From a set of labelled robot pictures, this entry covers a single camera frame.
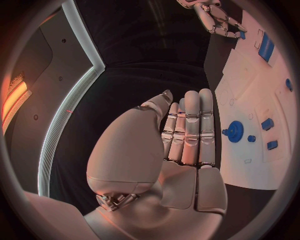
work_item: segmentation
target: orange light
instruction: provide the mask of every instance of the orange light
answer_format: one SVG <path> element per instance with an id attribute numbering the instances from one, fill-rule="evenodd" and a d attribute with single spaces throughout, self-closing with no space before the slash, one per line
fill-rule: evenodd
<path id="1" fill-rule="evenodd" d="M 18 99 L 27 91 L 25 82 L 20 83 L 7 97 L 2 109 L 2 121 L 7 116 L 10 109 L 18 101 Z"/>

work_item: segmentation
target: blue gear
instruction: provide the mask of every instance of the blue gear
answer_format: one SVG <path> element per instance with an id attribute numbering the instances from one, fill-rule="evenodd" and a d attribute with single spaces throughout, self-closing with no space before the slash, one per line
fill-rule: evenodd
<path id="1" fill-rule="evenodd" d="M 233 121 L 228 127 L 228 139 L 232 143 L 239 142 L 244 135 L 244 126 L 240 121 Z"/>

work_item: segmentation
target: blue object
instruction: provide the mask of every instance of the blue object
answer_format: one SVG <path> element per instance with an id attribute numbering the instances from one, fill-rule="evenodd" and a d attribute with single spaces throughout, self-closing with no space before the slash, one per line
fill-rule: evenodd
<path id="1" fill-rule="evenodd" d="M 292 92 L 293 91 L 293 85 L 291 83 L 291 80 L 288 78 L 285 80 L 285 85 L 288 87 L 288 89 Z"/>
<path id="2" fill-rule="evenodd" d="M 232 143 L 239 142 L 244 134 L 244 126 L 240 121 L 233 121 L 230 123 L 228 129 L 224 129 L 222 133 L 228 134 L 228 139 Z"/>
<path id="3" fill-rule="evenodd" d="M 270 141 L 267 143 L 267 149 L 272 150 L 278 147 L 278 142 L 276 141 Z"/>
<path id="4" fill-rule="evenodd" d="M 255 136 L 253 136 L 253 135 L 249 135 L 248 136 L 248 142 L 254 143 L 255 141 L 256 141 L 256 137 Z"/>
<path id="5" fill-rule="evenodd" d="M 222 130 L 222 134 L 225 135 L 225 136 L 228 136 L 228 129 Z"/>
<path id="6" fill-rule="evenodd" d="M 266 32 L 263 33 L 262 43 L 260 46 L 260 49 L 258 51 L 258 54 L 267 62 L 270 60 L 270 57 L 274 50 L 274 43 L 271 41 L 271 39 L 268 37 Z"/>
<path id="7" fill-rule="evenodd" d="M 246 39 L 246 35 L 244 31 L 239 31 L 240 32 L 240 38 L 241 39 Z"/>
<path id="8" fill-rule="evenodd" d="M 267 120 L 261 123 L 261 127 L 263 130 L 268 131 L 270 128 L 274 127 L 274 122 L 271 118 L 268 118 Z"/>

